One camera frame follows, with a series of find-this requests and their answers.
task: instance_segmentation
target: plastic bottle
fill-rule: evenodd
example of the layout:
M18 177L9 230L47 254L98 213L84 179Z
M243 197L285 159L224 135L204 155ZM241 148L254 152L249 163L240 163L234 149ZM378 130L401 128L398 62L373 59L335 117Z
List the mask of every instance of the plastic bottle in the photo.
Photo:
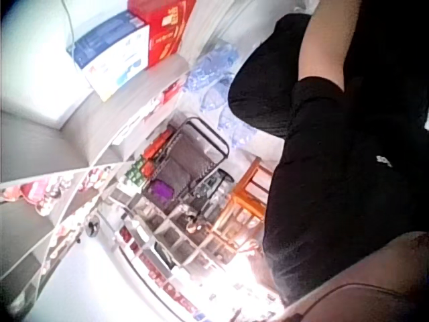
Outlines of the plastic bottle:
M197 92L216 80L228 71L238 60L238 51L230 44L224 43L204 55L190 72L184 89Z
M229 138L233 149L245 146L257 133L257 129L236 117L228 105L221 112L217 128Z
M234 127L236 127L239 122L241 122L240 119L238 119L233 112L231 112L229 106L226 105L219 116L217 128L231 138L234 133Z
M219 82L215 83L204 95L200 111L203 113L213 111L228 104L228 92L233 79L233 75L228 73Z
M257 129L249 124L241 122L235 129L231 139L231 147L233 149L245 146L255 136Z

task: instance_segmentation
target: white box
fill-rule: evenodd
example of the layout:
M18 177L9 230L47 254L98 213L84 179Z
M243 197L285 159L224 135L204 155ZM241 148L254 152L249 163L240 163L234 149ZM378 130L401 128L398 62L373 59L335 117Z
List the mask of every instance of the white box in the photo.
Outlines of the white box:
M105 102L147 67L148 52L149 25L124 11L77 40L74 61Z

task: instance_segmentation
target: floor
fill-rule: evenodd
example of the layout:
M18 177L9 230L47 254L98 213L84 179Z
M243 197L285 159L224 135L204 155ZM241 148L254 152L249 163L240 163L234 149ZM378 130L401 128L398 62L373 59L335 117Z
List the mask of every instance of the floor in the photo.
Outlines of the floor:
M57 268L26 322L178 321L125 271L103 236L82 237Z

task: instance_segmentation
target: purple item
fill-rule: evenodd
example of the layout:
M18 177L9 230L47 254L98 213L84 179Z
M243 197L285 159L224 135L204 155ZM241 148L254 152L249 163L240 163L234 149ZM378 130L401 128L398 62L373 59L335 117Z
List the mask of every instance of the purple item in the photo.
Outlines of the purple item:
M170 202L174 196L174 189L160 179L152 181L149 191L163 204Z

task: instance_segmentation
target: dark cloth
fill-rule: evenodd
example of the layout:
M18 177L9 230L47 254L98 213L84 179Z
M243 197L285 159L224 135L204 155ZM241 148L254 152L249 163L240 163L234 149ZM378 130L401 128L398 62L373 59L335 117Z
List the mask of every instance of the dark cloth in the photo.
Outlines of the dark cloth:
M310 19L302 14L279 20L235 77L231 111L286 139L263 245L289 302L398 235L428 229L423 3L409 14L386 0L363 1L345 62L346 93L319 78L295 85Z
M353 109L349 98L323 78L301 80L292 92L263 239L275 283L289 302L395 237L422 230L418 197L429 193L428 171L420 173L424 180L415 189L416 182L401 171L409 164L402 156L395 158L383 139L366 130L367 124L355 122ZM402 135L405 145L414 142L408 132ZM428 146L425 138L421 144ZM397 142L395 148L407 147ZM419 162L429 165L427 155L418 155Z
M229 107L239 119L283 139L309 21L305 14L281 18L237 73L229 91ZM362 79L361 117L396 114L423 127L429 77L429 47L422 41L427 37L425 21L422 12L404 14L404 8L391 1L363 1L345 62L347 88L356 84L355 78Z

